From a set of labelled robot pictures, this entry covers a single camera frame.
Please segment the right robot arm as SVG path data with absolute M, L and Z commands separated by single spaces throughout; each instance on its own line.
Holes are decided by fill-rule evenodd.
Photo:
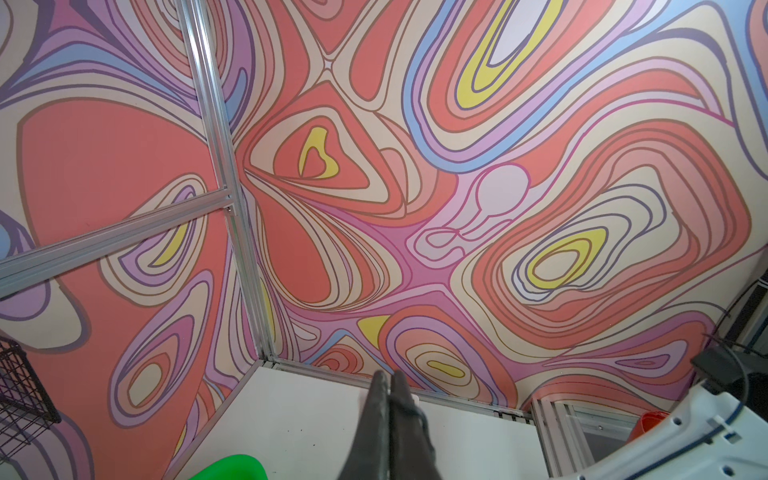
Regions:
M 767 358 L 728 346 L 692 360 L 701 381 L 657 426 L 564 479 L 765 479 Z

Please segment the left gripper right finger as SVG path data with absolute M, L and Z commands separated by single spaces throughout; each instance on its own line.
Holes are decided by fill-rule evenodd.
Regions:
M 426 414 L 416 405 L 402 371 L 391 376 L 389 408 L 389 478 L 441 479 Z

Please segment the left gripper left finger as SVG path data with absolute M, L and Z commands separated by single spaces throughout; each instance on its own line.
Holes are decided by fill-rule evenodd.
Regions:
M 351 448 L 339 479 L 389 478 L 390 407 L 387 374 L 376 372 L 362 403 Z

